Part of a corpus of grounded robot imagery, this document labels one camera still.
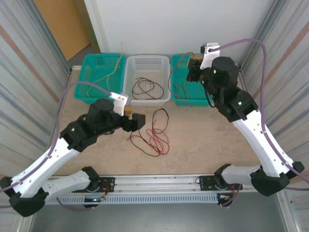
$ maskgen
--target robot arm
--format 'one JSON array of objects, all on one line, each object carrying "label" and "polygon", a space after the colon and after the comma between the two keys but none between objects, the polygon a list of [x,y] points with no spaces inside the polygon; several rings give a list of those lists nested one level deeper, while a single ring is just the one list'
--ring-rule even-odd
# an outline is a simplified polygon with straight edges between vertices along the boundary
[{"label": "robot arm", "polygon": [[[236,167],[225,164],[215,172],[216,184],[245,184],[265,196],[270,196],[289,183],[295,174],[278,158],[263,135],[261,113],[251,95],[237,87],[239,68],[228,57],[220,57],[219,51],[210,49],[219,47],[218,43],[209,43],[201,47],[204,57],[191,57],[188,63],[187,81],[200,82],[205,93],[211,95],[214,107],[243,134],[257,154],[261,166]],[[287,163],[298,172],[304,170],[301,162],[294,162],[280,147],[271,132],[266,131]]]},{"label": "robot arm", "polygon": [[[47,156],[47,150],[20,174],[0,180],[2,188],[18,183],[5,193],[10,197],[11,206],[19,214],[30,216],[52,198],[85,188],[92,191],[98,187],[99,175],[92,167],[85,167],[73,175],[56,180],[48,179],[63,164],[96,143],[99,136],[112,134],[119,128],[128,132],[136,131],[145,125],[145,115],[132,114],[132,119],[125,115],[124,107],[128,96],[112,93],[110,97],[114,99],[114,103],[108,99],[99,99],[90,105],[87,114],[71,122],[60,133],[50,156]],[[24,181],[20,181],[32,170],[36,171]]]}]

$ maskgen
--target perforated metal strip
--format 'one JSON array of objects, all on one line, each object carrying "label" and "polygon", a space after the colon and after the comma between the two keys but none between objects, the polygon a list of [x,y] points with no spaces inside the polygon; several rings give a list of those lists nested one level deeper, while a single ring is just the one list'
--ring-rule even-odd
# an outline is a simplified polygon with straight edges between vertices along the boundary
[{"label": "perforated metal strip", "polygon": [[[85,195],[68,195],[60,197],[63,204],[93,204],[84,202]],[[131,195],[108,195],[99,204],[156,204],[156,203],[218,203],[216,193],[196,193],[196,194],[131,194]],[[52,199],[46,204],[58,204],[56,199]]]}]

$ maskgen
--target plastic basket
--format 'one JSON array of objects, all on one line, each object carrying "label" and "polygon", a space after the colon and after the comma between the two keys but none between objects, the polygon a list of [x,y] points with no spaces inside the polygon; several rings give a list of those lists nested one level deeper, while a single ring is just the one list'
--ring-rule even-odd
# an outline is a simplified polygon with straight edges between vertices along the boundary
[{"label": "plastic basket", "polygon": [[[157,55],[139,55],[131,56],[126,60],[126,71],[124,77],[123,92],[132,97],[131,105],[137,106],[161,106],[170,99],[170,91],[168,87],[169,79],[169,58],[166,56]],[[151,82],[141,83],[141,88],[144,91],[150,90],[149,95],[154,98],[160,98],[157,100],[149,100],[151,97],[135,85],[134,92],[141,93],[135,95],[133,98],[132,90],[134,84],[138,81],[137,79],[143,77],[153,82],[157,82],[163,90],[155,86],[152,90],[153,84]]]},{"label": "plastic basket", "polygon": [[[79,81],[95,81],[103,78],[105,75],[113,72],[120,54],[91,54],[84,58],[81,72],[79,74]],[[109,92],[121,93],[124,72],[125,72],[126,57],[123,56],[117,66],[116,72],[109,77],[107,86],[107,77],[96,84]],[[88,85],[77,85],[74,92],[74,98],[82,100],[87,104],[94,103],[99,98],[106,98],[104,92]]]},{"label": "plastic basket", "polygon": [[[173,55],[171,58],[171,68],[174,68],[178,61],[183,57],[183,54]],[[208,106],[208,102],[206,100],[205,91],[201,83],[198,82],[188,82],[187,75],[189,73],[188,70],[188,62],[190,56],[186,56],[181,63],[177,66],[177,68],[173,71],[171,77],[171,90],[173,93],[178,94],[178,98],[184,100],[186,102],[182,102],[176,98],[172,94],[172,99],[176,102],[177,105],[195,105],[195,106]]]}]

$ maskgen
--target white bracket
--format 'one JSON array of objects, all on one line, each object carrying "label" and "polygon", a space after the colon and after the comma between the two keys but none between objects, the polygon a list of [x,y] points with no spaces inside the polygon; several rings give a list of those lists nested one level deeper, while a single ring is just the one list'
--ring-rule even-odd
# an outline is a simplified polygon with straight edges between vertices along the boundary
[{"label": "white bracket", "polygon": [[225,168],[222,172],[222,178],[228,184],[243,184],[252,185],[251,183],[251,173],[255,173],[260,169],[260,166],[254,167],[238,167],[230,165]]},{"label": "white bracket", "polygon": [[31,198],[37,194],[48,178],[50,178],[63,164],[80,153],[74,149],[68,149],[68,146],[69,145],[64,138],[58,139],[52,154],[35,173],[23,182],[19,181],[26,174],[35,169],[44,158],[46,158],[50,149],[34,161],[27,169],[12,178],[12,183],[20,182],[13,187],[14,191],[19,192],[21,194],[20,197],[23,198]]},{"label": "white bracket", "polygon": [[[281,173],[286,174],[290,171],[290,169],[281,162],[263,135],[260,111],[252,111],[247,115],[247,120],[240,119],[234,121],[233,125],[243,134],[255,151],[267,176],[280,177]],[[287,163],[292,166],[293,160],[283,151],[267,126],[265,126],[265,128],[277,150],[282,154]]]},{"label": "white bracket", "polygon": [[200,69],[203,70],[205,68],[211,67],[212,61],[220,56],[220,51],[215,51],[215,52],[209,52],[209,49],[215,49],[218,48],[219,43],[214,42],[214,43],[207,43],[205,45],[205,52],[204,52],[204,58],[202,61],[202,64],[200,66]]},{"label": "white bracket", "polygon": [[88,174],[82,170],[72,175],[48,180],[42,185],[42,189],[48,192],[45,201],[50,201],[55,197],[60,197],[76,190],[85,189],[90,182]]},{"label": "white bracket", "polygon": [[125,93],[113,93],[111,92],[110,98],[114,99],[114,112],[119,114],[120,116],[123,116],[125,114],[125,105],[128,102],[129,96]]}]

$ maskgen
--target metal wall panel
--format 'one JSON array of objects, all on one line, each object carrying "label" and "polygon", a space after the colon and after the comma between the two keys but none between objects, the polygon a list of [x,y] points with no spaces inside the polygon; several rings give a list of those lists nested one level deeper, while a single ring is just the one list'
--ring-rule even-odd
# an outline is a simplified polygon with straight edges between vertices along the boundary
[{"label": "metal wall panel", "polygon": [[[309,178],[309,1],[286,0],[263,33],[267,48],[265,107],[267,125],[282,148],[302,161]],[[260,103],[263,52],[244,61],[248,91]],[[308,188],[295,178],[292,185]],[[289,191],[302,228],[309,230],[309,193]]]},{"label": "metal wall panel", "polygon": [[[49,147],[70,68],[32,1],[0,1],[0,22],[0,175],[12,176]],[[0,231],[16,231],[19,218],[0,210]]]}]

